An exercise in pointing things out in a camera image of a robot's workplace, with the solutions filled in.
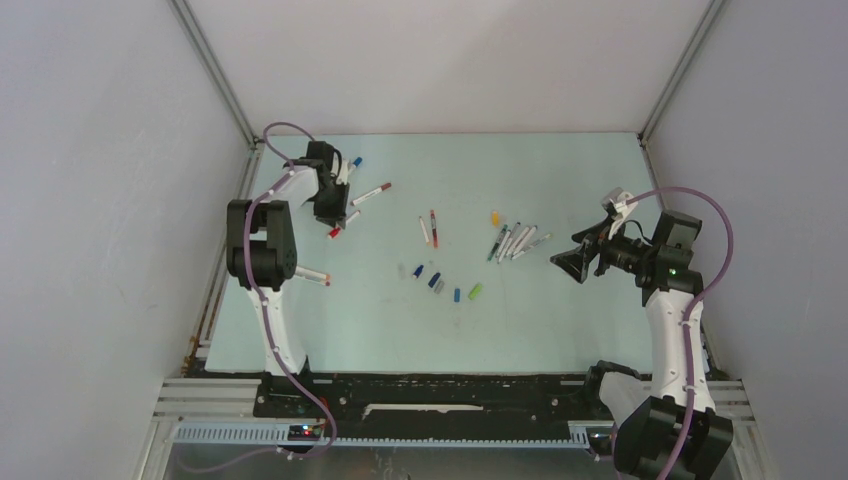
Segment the red cap white marker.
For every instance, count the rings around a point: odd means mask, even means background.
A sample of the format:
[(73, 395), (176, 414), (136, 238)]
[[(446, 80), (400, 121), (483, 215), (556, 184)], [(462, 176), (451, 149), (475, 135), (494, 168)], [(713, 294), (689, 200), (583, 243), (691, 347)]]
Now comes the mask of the red cap white marker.
[(352, 214), (348, 215), (345, 219), (343, 219), (340, 223), (337, 224), (328, 234), (327, 237), (330, 239), (335, 239), (341, 232), (346, 230), (350, 224), (355, 221), (361, 215), (360, 210), (355, 210)]

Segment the light green cap marker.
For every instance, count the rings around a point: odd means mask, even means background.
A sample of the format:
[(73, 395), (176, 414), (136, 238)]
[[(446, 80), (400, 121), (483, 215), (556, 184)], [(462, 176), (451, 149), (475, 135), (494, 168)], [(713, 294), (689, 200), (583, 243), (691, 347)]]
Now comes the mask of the light green cap marker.
[(530, 251), (530, 250), (536, 248), (537, 246), (539, 246), (540, 244), (544, 243), (551, 236), (552, 236), (551, 233), (547, 233), (544, 236), (534, 240), (533, 242), (521, 247), (520, 249), (517, 249), (516, 252), (512, 255), (511, 259), (515, 260), (515, 259), (519, 258), (520, 256), (526, 254), (528, 251)]

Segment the dark red cap marker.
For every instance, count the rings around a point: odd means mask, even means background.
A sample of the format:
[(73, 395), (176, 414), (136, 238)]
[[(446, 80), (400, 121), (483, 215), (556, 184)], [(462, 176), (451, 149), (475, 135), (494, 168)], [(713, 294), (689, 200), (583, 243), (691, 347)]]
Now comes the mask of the dark red cap marker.
[(374, 196), (382, 193), (383, 191), (390, 189), (391, 187), (392, 187), (391, 182), (384, 183), (383, 185), (378, 186), (378, 187), (376, 187), (376, 188), (354, 198), (350, 202), (350, 204), (352, 206), (358, 206), (358, 205), (362, 204), (363, 202), (367, 201), (368, 199), (373, 198)]

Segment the orange cap marker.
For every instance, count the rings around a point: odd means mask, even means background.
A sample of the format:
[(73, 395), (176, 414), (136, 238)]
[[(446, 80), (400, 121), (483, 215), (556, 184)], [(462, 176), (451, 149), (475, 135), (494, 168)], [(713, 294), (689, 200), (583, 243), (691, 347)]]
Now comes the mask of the orange cap marker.
[(295, 275), (298, 278), (308, 280), (310, 282), (322, 284), (325, 286), (329, 286), (331, 284), (331, 276), (329, 274), (325, 274), (322, 272), (317, 272), (315, 270), (311, 270), (302, 266), (297, 266), (295, 269)]

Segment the white marker dark blue cap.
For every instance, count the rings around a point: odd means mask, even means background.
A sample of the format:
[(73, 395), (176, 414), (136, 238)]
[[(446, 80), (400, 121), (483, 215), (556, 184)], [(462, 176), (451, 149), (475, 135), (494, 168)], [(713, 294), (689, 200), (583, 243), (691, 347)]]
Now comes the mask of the white marker dark blue cap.
[(504, 238), (503, 238), (503, 241), (501, 242), (501, 244), (499, 245), (498, 250), (496, 251), (496, 261), (497, 261), (498, 263), (501, 263), (501, 262), (502, 262), (502, 260), (503, 260), (503, 258), (504, 258), (504, 256), (505, 256), (505, 253), (506, 253), (506, 251), (507, 251), (507, 249), (508, 249), (508, 245), (510, 244), (511, 240), (512, 240), (512, 230), (511, 230), (511, 229), (508, 229), (508, 230), (505, 232), (505, 236), (504, 236)]

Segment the red gel pen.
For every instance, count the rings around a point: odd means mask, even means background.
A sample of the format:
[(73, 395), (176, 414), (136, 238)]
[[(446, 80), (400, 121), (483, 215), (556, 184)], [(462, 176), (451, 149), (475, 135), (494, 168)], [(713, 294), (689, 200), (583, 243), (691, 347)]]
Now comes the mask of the red gel pen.
[(434, 249), (437, 249), (438, 246), (439, 246), (439, 239), (438, 239), (437, 219), (436, 219), (436, 214), (435, 214), (434, 209), (430, 210), (429, 216), (430, 216), (430, 226), (431, 226), (431, 234), (432, 234), (432, 245), (433, 245)]

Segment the dark blue pen cap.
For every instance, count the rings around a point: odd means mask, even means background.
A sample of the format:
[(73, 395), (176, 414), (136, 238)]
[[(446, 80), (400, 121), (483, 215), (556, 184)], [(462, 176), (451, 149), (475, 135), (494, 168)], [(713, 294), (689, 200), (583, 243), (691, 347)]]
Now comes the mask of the dark blue pen cap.
[(436, 272), (436, 273), (435, 273), (435, 274), (434, 274), (434, 275), (430, 278), (430, 280), (429, 280), (429, 282), (428, 282), (428, 286), (429, 286), (430, 288), (434, 288), (434, 287), (436, 286), (436, 284), (438, 283), (438, 281), (440, 280), (440, 277), (441, 277), (441, 273), (440, 273), (440, 272)]

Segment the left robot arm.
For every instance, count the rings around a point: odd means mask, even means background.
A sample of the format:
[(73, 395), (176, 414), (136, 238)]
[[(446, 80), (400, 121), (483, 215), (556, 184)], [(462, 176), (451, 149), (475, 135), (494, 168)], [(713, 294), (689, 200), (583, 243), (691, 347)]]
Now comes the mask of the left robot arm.
[(348, 176), (348, 164), (336, 147), (311, 140), (305, 155), (286, 160), (281, 178), (256, 198), (232, 200), (227, 206), (227, 270), (246, 290), (256, 312), (265, 371), (272, 375), (299, 375), (308, 360), (284, 290), (298, 263), (292, 211), (310, 204), (318, 222), (345, 227)]

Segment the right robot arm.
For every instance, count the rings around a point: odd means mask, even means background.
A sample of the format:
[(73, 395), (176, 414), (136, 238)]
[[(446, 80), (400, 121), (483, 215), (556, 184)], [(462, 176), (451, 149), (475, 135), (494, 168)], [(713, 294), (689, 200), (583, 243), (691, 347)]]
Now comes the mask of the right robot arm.
[(616, 470), (639, 479), (709, 479), (729, 450), (734, 427), (718, 414), (709, 392), (700, 319), (704, 290), (690, 269), (701, 220), (665, 210), (649, 241), (629, 238), (608, 215), (573, 235), (576, 248), (550, 262), (578, 283), (615, 267), (633, 275), (651, 334), (652, 379), (644, 390), (636, 373), (610, 362), (596, 366), (599, 380), (581, 392), (585, 411), (612, 414), (617, 427)]

